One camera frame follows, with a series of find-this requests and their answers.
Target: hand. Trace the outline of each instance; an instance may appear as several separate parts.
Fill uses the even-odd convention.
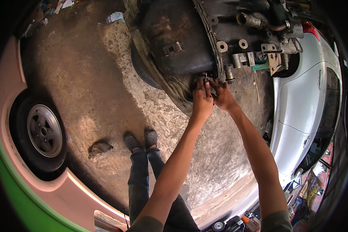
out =
[[[197,80],[197,88],[193,90],[193,110],[191,118],[205,122],[213,110],[213,96],[209,81],[204,86],[204,76]]]
[[[228,88],[228,83],[219,84],[218,80],[210,79],[211,86],[215,89],[217,95],[213,95],[214,104],[219,108],[229,112],[234,107],[239,107]]]

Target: concrete floor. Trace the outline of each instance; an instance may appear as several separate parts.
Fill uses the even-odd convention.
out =
[[[130,151],[122,135],[132,131],[143,144],[143,130],[158,133],[158,148],[166,161],[187,125],[184,115],[164,91],[143,82],[131,64],[131,38],[121,21],[106,24],[122,1],[82,1],[49,16],[49,23],[22,49],[30,88],[48,92],[66,128],[69,168],[112,206],[128,214]],[[271,79],[258,75],[257,102],[251,68],[239,73],[246,86],[233,86],[234,97],[262,133],[273,108]],[[114,148],[88,158],[88,148],[104,141]],[[154,186],[150,168],[150,192]],[[200,228],[215,219],[242,211],[257,196],[257,184],[242,139],[231,117],[214,106],[195,145],[181,190]]]

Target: crocs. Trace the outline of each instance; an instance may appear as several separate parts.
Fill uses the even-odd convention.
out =
[[[134,148],[141,148],[141,145],[130,131],[124,135],[124,144],[131,152],[133,152]]]
[[[152,145],[157,147],[157,133],[153,129],[144,130],[144,140],[146,141],[146,149],[149,149]]]

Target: taillight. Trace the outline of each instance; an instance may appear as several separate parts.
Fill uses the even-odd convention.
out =
[[[313,35],[315,35],[315,37],[319,41],[318,33],[316,31],[316,28],[313,26],[313,24],[309,21],[303,21],[303,20],[300,20],[300,22],[301,22],[301,25],[303,26],[303,32],[304,33],[306,33],[306,32],[312,33]]]

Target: person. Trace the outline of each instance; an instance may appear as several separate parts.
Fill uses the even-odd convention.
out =
[[[210,85],[216,95],[211,94]],[[166,164],[157,148],[157,133],[145,131],[144,151],[134,136],[128,132],[124,143],[132,152],[129,186],[128,232],[199,231],[179,191],[186,179],[195,142],[210,116],[213,104],[227,111],[238,127],[251,169],[259,186],[261,231],[292,231],[286,198],[278,180],[274,158],[264,139],[233,99],[227,83],[210,79],[204,83],[199,77],[193,90],[193,112],[186,130]],[[156,184],[149,197],[148,160]]]

